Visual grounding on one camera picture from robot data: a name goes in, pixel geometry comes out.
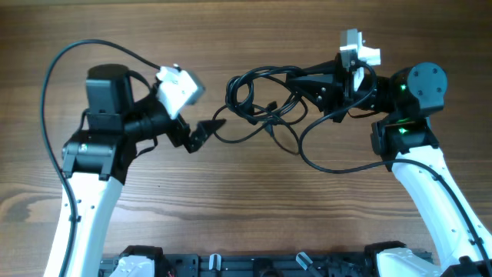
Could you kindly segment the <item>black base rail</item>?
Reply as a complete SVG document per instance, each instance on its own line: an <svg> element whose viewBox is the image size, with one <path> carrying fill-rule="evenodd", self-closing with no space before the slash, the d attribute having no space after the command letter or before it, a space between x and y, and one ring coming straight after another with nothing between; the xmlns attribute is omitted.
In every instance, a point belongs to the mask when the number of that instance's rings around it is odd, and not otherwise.
<svg viewBox="0 0 492 277"><path fill-rule="evenodd" d="M101 260L99 276L377 276L376 254L404 248L399 241L379 242L362 252L323 255L164 254L162 248L130 245Z"/></svg>

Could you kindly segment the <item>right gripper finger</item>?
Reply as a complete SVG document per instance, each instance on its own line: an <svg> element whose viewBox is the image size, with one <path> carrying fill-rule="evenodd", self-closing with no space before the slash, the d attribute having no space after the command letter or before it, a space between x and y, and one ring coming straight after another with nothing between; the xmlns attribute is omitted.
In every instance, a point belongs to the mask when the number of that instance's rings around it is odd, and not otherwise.
<svg viewBox="0 0 492 277"><path fill-rule="evenodd" d="M302 71L305 75L329 75L329 74L335 74L337 72L339 66L339 61L338 60L331 60L327 62L322 62L321 64L318 65L313 65L308 68L303 68Z"/></svg>
<svg viewBox="0 0 492 277"><path fill-rule="evenodd" d="M333 109L333 84L334 74L287 77L287 85L298 90L320 112L330 112Z"/></svg>

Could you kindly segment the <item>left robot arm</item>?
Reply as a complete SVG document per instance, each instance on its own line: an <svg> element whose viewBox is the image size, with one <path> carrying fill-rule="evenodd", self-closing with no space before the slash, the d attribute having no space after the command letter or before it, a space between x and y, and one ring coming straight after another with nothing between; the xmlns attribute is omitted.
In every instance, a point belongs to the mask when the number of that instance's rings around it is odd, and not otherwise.
<svg viewBox="0 0 492 277"><path fill-rule="evenodd" d="M131 79L145 79L125 65L88 70L88 108L82 123L62 149L61 212L45 268L46 276L96 276L111 215L120 198L136 145L166 135L175 147L196 152L225 123L201 121L196 130L180 116L204 92L198 78L180 68L163 67L149 93L135 101Z"/></svg>

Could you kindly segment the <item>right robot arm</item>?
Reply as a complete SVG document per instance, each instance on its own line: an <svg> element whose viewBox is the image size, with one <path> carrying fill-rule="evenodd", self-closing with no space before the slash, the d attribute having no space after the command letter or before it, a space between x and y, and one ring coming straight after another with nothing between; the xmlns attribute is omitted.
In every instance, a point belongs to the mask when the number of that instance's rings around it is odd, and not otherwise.
<svg viewBox="0 0 492 277"><path fill-rule="evenodd" d="M403 68L391 77L376 74L375 61L342 54L335 60L288 74L287 84L314 100L324 113L301 134L322 122L341 122L353 108L385 116L371 126L379 162L346 169L385 166L405 188L434 242L444 276L489 276L491 233L454 181L434 134L430 116L444 108L446 72L433 62Z"/></svg>

